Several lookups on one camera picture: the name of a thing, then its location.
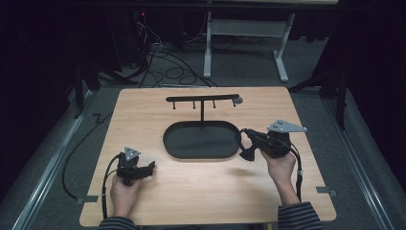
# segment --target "wooden tabletop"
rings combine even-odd
[[[238,129],[266,132],[278,119],[301,125],[290,95],[284,87],[125,89],[120,93],[106,133],[100,158],[88,191],[98,202],[84,204],[80,224],[97,226],[102,221],[102,179],[110,160],[124,147],[139,150],[138,166],[156,161],[152,177],[143,181],[132,219],[138,225],[275,222],[281,204],[259,151],[248,162],[238,154],[227,159],[179,160],[165,151],[163,135],[167,127],[181,121],[198,121],[199,105],[166,102],[169,96],[239,94],[243,103],[205,103],[205,119],[227,121]],[[321,220],[336,217],[328,194],[316,187],[325,183],[304,133],[291,133],[292,143],[303,161],[303,201],[310,201]],[[251,142],[243,135],[243,144]],[[117,168],[117,162],[111,170]],[[107,180],[107,193],[111,187]],[[112,203],[107,196],[108,214]]]

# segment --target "sleeve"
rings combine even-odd
[[[297,203],[278,209],[278,225],[285,229],[323,229],[323,224],[310,202]]]
[[[99,225],[98,230],[138,230],[134,222],[129,218],[105,218]]]

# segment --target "dark background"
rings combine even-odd
[[[1,3],[1,199],[69,106],[66,95],[74,85],[75,68],[93,60],[109,70],[120,70],[121,65],[139,58],[129,55],[133,52],[122,52],[139,48],[124,39],[133,32],[133,21],[118,15],[132,15],[129,11],[115,16],[101,10],[67,11],[42,3],[46,2]],[[406,129],[406,3],[354,0],[340,1],[339,5],[363,6],[364,11],[298,13],[290,38],[306,36],[311,42],[329,37],[314,76],[342,68],[346,60],[348,87],[406,190],[401,145]],[[204,17],[194,11],[146,13],[157,34],[178,46],[186,39],[183,32],[198,33]],[[217,16],[272,19],[280,15],[223,12]]]

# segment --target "desk leg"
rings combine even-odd
[[[204,73],[203,77],[209,78],[212,75],[212,13],[207,12],[207,34],[206,34],[206,53],[204,55]]]
[[[283,36],[282,36],[282,43],[280,49],[278,51],[274,51],[274,59],[277,64],[278,72],[282,82],[288,82],[288,77],[286,74],[286,70],[284,69],[283,61],[282,61],[282,54],[284,47],[286,46],[287,39],[289,38],[290,30],[293,25],[293,19],[295,18],[295,14],[289,14],[289,18],[286,21],[286,25],[284,27]]]

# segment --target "white desk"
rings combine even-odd
[[[333,5],[338,0],[229,0],[232,2],[266,2],[279,4],[317,4]],[[286,21],[245,21],[234,19],[215,19],[209,11],[207,15],[207,36],[206,52],[204,58],[205,78],[212,75],[212,35],[248,35],[248,36],[272,36],[280,37],[281,45],[277,51],[273,51],[273,58],[278,68],[278,73],[282,82],[288,82],[288,76],[282,61],[282,54],[286,45],[290,30],[295,18],[294,13],[290,13]]]

